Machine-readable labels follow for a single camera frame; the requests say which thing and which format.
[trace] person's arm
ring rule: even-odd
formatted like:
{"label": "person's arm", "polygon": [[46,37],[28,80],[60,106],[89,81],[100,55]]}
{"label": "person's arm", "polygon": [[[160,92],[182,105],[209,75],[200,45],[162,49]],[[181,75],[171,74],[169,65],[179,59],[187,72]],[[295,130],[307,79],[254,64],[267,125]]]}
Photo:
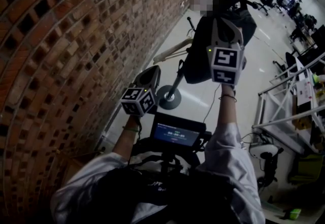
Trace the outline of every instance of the person's arm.
{"label": "person's arm", "polygon": [[231,87],[222,85],[217,128],[205,147],[205,162],[197,169],[225,178],[235,187],[231,205],[243,222],[264,223],[253,164],[241,144],[235,99],[228,95],[235,97]]}
{"label": "person's arm", "polygon": [[82,167],[51,199],[52,216],[57,223],[65,223],[69,214],[69,203],[83,203],[84,195],[91,198],[93,187],[108,172],[127,166],[138,125],[130,116],[111,153],[100,155]]}
{"label": "person's arm", "polygon": [[221,85],[221,102],[218,116],[218,125],[237,123],[235,97],[233,89],[228,85]]}
{"label": "person's arm", "polygon": [[138,125],[134,116],[130,116],[128,121],[122,131],[120,137],[118,138],[113,152],[119,154],[127,161],[130,159],[134,140],[138,131]]}

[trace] monitor screen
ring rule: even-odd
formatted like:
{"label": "monitor screen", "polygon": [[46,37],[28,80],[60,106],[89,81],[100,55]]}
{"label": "monitor screen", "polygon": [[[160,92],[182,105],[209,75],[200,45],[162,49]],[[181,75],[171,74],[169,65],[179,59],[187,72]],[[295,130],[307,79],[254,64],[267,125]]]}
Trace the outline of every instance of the monitor screen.
{"label": "monitor screen", "polygon": [[192,146],[199,134],[199,132],[158,123],[154,138],[175,144]]}

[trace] bracelet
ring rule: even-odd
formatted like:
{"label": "bracelet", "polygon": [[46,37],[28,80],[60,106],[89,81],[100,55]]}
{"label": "bracelet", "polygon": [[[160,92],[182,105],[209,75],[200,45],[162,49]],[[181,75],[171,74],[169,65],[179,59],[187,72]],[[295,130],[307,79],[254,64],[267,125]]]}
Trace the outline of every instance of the bracelet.
{"label": "bracelet", "polygon": [[230,95],[228,95],[228,94],[223,94],[223,95],[219,98],[219,100],[221,100],[223,97],[229,97],[229,98],[232,98],[232,99],[235,100],[235,103],[237,102],[237,99],[236,99],[235,97],[230,96]]}
{"label": "bracelet", "polygon": [[139,130],[137,130],[137,129],[129,129],[128,127],[124,127],[124,126],[123,126],[123,129],[124,129],[124,130],[127,130],[127,131],[136,132],[136,133],[139,132]]}

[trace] black monitor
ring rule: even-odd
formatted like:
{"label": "black monitor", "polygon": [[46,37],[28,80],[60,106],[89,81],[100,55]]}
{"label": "black monitor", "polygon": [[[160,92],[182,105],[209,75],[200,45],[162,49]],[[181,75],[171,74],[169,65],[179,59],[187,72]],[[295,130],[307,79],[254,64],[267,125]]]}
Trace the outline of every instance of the black monitor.
{"label": "black monitor", "polygon": [[166,142],[193,146],[200,132],[158,123],[153,137]]}
{"label": "black monitor", "polygon": [[318,28],[316,30],[316,32],[314,32],[312,34],[312,39],[314,40],[315,44],[318,46],[318,48],[324,50],[325,49],[325,26],[322,25],[320,28]]}
{"label": "black monitor", "polygon": [[150,137],[169,149],[195,150],[205,135],[204,123],[156,113]]}

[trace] curved brick wall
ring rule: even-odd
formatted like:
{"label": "curved brick wall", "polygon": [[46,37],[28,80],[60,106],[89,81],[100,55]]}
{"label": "curved brick wall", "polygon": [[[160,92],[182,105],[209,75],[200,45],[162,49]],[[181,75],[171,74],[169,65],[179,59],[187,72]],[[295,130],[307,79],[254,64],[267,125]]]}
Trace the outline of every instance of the curved brick wall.
{"label": "curved brick wall", "polygon": [[0,0],[0,215],[57,189],[185,0]]}

